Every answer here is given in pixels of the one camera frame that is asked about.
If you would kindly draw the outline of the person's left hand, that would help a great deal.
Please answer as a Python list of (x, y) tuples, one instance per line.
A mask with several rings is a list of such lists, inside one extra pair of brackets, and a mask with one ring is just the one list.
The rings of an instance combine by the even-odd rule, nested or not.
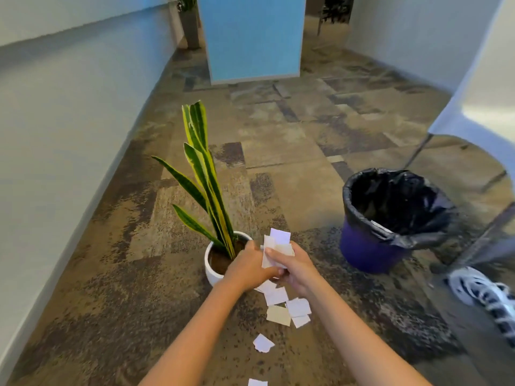
[(238, 294), (253, 290), (269, 279), (279, 279), (284, 270), (277, 266), (262, 267), (262, 261), (246, 257), (246, 246), (229, 265), (222, 282)]

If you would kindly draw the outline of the person's right hand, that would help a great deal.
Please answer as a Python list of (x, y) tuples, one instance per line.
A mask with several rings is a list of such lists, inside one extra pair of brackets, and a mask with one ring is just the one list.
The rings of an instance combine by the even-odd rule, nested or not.
[(294, 258), (294, 255), (283, 254), (276, 249), (266, 247), (265, 255), (275, 263), (282, 265), (287, 271), (282, 273), (282, 279), (286, 280), (297, 291), (299, 296), (314, 301), (317, 292), (324, 286), (323, 278), (306, 253), (306, 262), (302, 263)]

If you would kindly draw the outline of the person's left forearm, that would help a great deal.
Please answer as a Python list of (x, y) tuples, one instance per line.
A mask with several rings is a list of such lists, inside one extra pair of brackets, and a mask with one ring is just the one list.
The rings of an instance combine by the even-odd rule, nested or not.
[(252, 288), (241, 276), (217, 283), (138, 386), (198, 386), (231, 310)]

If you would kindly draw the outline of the person's right forearm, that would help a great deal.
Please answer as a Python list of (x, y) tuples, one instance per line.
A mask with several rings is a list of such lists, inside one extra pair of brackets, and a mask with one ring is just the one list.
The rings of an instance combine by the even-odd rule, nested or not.
[(432, 386), (375, 334), (318, 272), (306, 275), (302, 285), (359, 386)]

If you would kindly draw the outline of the white round plant pot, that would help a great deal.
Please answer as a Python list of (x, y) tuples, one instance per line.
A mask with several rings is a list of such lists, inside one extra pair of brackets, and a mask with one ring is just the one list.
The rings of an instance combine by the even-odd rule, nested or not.
[[(242, 251), (245, 245), (252, 238), (239, 231), (234, 231), (235, 240), (233, 241), (234, 250), (236, 253)], [(223, 279), (232, 259), (228, 255), (224, 247), (216, 245), (213, 241), (209, 243), (204, 253), (204, 270), (209, 284), (214, 287), (219, 281)]]

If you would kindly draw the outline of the scattered white paper scraps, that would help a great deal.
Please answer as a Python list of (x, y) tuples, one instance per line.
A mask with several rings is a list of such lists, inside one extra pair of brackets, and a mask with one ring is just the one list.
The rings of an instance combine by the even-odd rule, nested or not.
[(247, 386), (309, 384), (305, 370), (310, 344), (311, 307), (287, 287), (265, 281), (246, 303), (249, 354), (244, 379)]

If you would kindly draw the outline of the purple waste bin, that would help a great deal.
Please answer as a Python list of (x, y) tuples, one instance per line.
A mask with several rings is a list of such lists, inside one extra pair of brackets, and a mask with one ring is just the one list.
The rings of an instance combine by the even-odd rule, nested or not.
[(367, 229), (359, 228), (344, 219), (339, 249), (354, 268), (368, 274), (388, 274), (413, 252), (378, 240)]

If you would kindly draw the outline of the green yellow snake plant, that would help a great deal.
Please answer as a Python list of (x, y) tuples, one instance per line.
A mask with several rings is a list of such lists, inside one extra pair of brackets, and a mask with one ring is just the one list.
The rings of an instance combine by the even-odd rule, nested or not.
[(184, 129), (187, 142), (183, 144), (184, 155), (193, 169), (195, 182), (173, 168), (162, 158), (152, 155), (166, 169), (178, 184), (208, 214), (214, 233), (210, 233), (183, 208), (173, 205), (179, 219), (192, 231), (209, 239), (213, 245), (223, 250), (229, 259), (236, 257), (234, 243), (236, 234), (223, 202), (222, 191), (217, 178), (213, 156), (209, 150), (208, 122), (204, 104), (182, 106)]

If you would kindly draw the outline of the black bin liner bag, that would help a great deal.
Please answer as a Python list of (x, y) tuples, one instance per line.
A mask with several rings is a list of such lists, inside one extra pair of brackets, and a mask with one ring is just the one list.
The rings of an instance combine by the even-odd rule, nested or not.
[(414, 251), (444, 243), (459, 213), (447, 195), (409, 170), (369, 168), (343, 187), (347, 225), (372, 242)]

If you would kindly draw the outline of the person's white sneaker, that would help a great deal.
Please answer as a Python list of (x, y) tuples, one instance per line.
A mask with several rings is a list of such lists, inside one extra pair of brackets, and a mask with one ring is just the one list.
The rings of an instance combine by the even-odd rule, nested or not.
[(515, 294), (509, 286), (490, 280), (470, 266), (448, 274), (447, 285), (464, 304), (481, 305), (493, 318), (510, 348), (515, 351)]

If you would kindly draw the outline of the blue partition panel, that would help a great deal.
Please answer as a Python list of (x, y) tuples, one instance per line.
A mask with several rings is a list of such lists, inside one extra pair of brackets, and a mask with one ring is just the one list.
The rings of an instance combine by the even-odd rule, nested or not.
[(197, 0), (212, 85), (300, 76), (306, 0)]

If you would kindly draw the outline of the tall grey planter with plant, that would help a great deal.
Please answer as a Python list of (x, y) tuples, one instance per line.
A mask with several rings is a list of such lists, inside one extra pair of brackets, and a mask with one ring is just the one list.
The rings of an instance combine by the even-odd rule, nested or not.
[(198, 50), (200, 48), (198, 35), (198, 8), (197, 0), (174, 0), (177, 4), (187, 48)]

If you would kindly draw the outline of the white chair with metal legs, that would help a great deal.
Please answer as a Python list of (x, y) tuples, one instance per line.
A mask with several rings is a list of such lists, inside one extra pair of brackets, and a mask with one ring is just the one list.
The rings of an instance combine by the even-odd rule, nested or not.
[(458, 137), (496, 159), (515, 197), (515, 0), (501, 0), (473, 62), (454, 95), (402, 169), (434, 135)]

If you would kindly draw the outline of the dark chair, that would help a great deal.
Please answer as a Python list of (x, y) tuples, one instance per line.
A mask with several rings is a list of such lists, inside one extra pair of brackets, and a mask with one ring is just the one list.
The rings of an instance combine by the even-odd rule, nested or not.
[(323, 23), (348, 24), (350, 22), (354, 0), (324, 0), (319, 12), (317, 36), (320, 36)]

